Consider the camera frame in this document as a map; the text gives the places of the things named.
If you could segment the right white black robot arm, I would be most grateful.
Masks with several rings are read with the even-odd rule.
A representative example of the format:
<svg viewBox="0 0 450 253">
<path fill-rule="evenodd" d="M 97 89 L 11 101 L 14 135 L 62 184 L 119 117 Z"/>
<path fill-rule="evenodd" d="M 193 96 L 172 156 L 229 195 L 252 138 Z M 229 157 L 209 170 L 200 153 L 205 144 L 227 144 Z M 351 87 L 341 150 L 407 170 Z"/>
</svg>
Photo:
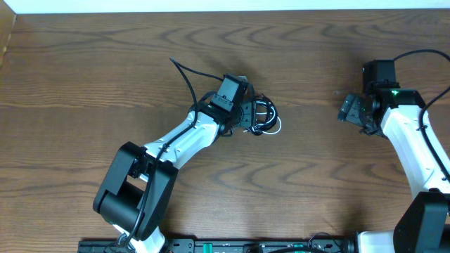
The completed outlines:
<svg viewBox="0 0 450 253">
<path fill-rule="evenodd" d="M 386 138 L 408 179 L 413 201 L 391 231 L 356 234 L 345 252 L 448 252 L 449 158 L 419 92 L 396 81 L 393 60 L 362 67 L 363 92 L 349 94 L 337 116 L 368 136 Z"/>
</svg>

